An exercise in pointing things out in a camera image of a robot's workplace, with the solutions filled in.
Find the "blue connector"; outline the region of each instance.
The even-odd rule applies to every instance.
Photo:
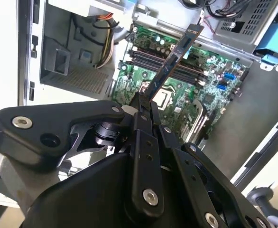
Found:
[[[236,77],[235,77],[235,75],[225,73],[224,78],[229,79],[229,80],[234,80]]]
[[[221,89],[221,90],[223,90],[223,91],[226,90],[226,86],[224,86],[224,85],[218,85],[217,88],[218,88],[218,89]]]

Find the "motherboard chip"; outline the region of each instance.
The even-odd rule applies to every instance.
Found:
[[[144,93],[146,89],[148,88],[150,82],[142,82],[141,87],[139,91],[141,93]],[[158,105],[159,110],[165,110],[170,99],[172,97],[172,92],[166,89],[159,89],[158,93],[156,93],[155,97],[153,98],[153,101],[155,101]]]
[[[203,99],[202,102],[203,102],[204,104],[206,104],[206,105],[209,105],[209,104],[211,104],[211,103],[213,102],[214,98],[215,98],[214,95],[212,95],[212,94],[206,94],[206,95],[204,96],[204,99]]]

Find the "circuit board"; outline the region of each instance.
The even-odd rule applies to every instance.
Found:
[[[131,43],[133,45],[129,46],[126,53],[133,53],[139,48],[141,52],[146,51],[151,59],[153,56],[165,59],[177,40],[138,26]],[[175,132],[180,143],[184,143],[198,116],[193,101],[198,99],[206,110],[208,121],[205,125],[208,127],[204,138],[207,138],[228,103],[241,94],[239,87],[248,69],[235,61],[194,46],[185,54],[181,65],[201,72],[201,75],[191,83],[168,78],[153,100],[158,104],[162,123]],[[156,70],[147,68],[136,66],[134,61],[124,60],[112,99],[121,105],[128,105],[137,91],[144,92],[156,74]]]

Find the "metal screw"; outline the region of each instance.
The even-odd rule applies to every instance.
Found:
[[[146,116],[141,115],[141,118],[144,119],[145,121],[148,120]]]
[[[143,198],[145,202],[151,206],[156,206],[158,204],[158,196],[152,189],[145,189],[143,191]]]
[[[207,223],[212,227],[212,228],[218,228],[219,224],[217,219],[215,218],[214,215],[212,215],[211,213],[206,213],[205,214],[205,219],[207,221]]]
[[[165,130],[167,133],[171,133],[171,129],[169,129],[168,127],[164,127],[164,130]]]
[[[117,107],[113,107],[112,110],[114,110],[114,111],[117,112],[117,113],[120,112],[119,108],[117,108]]]
[[[192,151],[194,151],[194,152],[197,151],[196,147],[194,147],[193,145],[190,145],[190,149],[191,149]]]
[[[262,226],[262,228],[267,228],[266,224],[260,218],[257,217],[257,221]]]
[[[17,116],[12,119],[12,124],[17,128],[28,129],[33,125],[33,122],[24,116]]]

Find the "white wall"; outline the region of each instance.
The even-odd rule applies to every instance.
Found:
[[[0,0],[0,109],[18,104],[17,1]]]

